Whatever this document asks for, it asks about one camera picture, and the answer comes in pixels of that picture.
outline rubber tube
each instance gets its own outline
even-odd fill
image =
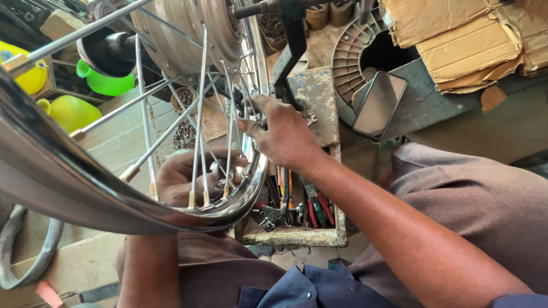
[[[40,279],[57,251],[65,226],[64,222],[50,218],[48,235],[45,237],[40,254],[28,272],[21,279],[17,279],[12,273],[12,250],[15,236],[23,229],[22,218],[25,212],[26,209],[17,204],[0,232],[0,287],[5,290],[22,288]]]

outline spoke nipple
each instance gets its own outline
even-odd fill
[[[204,204],[209,204],[209,192],[204,190]]]
[[[81,129],[77,129],[69,135],[72,139],[80,141],[85,137],[85,133]]]
[[[158,190],[156,189],[156,183],[150,183],[150,197],[154,201],[158,201]]]
[[[196,192],[191,191],[189,194],[189,209],[196,208]]]
[[[139,167],[131,165],[129,168],[120,175],[120,179],[124,182],[130,182],[139,173]]]

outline yellow plastic container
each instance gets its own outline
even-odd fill
[[[0,64],[20,54],[28,55],[29,52],[0,41]],[[26,93],[34,94],[42,89],[47,77],[48,69],[44,60],[40,60],[33,69],[19,76],[15,81]]]
[[[39,99],[37,102],[67,134],[95,122],[102,117],[101,111],[92,104],[70,95],[63,95],[53,102]]]

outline pliers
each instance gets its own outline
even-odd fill
[[[312,183],[306,181],[303,178],[301,178],[301,181],[303,185],[305,186],[306,195],[309,198],[308,204],[309,204],[309,213],[310,213],[310,220],[312,221],[312,226],[315,229],[317,229],[318,223],[319,223],[321,227],[323,228],[327,227],[326,216],[324,215],[323,211],[325,211],[327,217],[329,218],[329,222],[332,225],[335,225],[335,219],[333,218],[333,215],[331,214],[331,211],[329,210],[329,207],[327,206],[327,203],[325,202],[325,200],[322,198],[318,200],[318,191],[316,190],[316,187]]]

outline container of screws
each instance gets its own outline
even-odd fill
[[[329,4],[309,5],[306,8],[306,23],[310,30],[320,30],[329,22]]]
[[[182,101],[182,104],[185,106],[185,108],[188,108],[190,104],[198,97],[196,92],[189,88],[189,87],[181,87],[175,91],[179,98]],[[173,106],[173,109],[177,112],[182,112],[181,106],[179,106],[179,102],[177,101],[177,98],[175,98],[175,95],[172,94],[171,99],[169,100],[171,102],[171,105]],[[198,113],[197,106],[194,106],[192,111],[190,112],[190,115],[195,115]]]
[[[173,147],[176,150],[181,149],[194,149],[196,145],[196,130],[190,124],[188,119],[182,120],[175,129],[175,135],[173,136]]]
[[[354,9],[351,0],[337,0],[329,4],[329,13],[331,15],[331,24],[340,27],[346,25],[352,18]]]
[[[282,21],[278,16],[273,14],[262,14],[260,17],[259,27],[266,42],[266,55],[282,52],[283,48],[287,45],[286,33],[283,30]],[[303,23],[305,25],[305,37],[308,38],[310,36],[309,28],[306,21],[303,21]]]

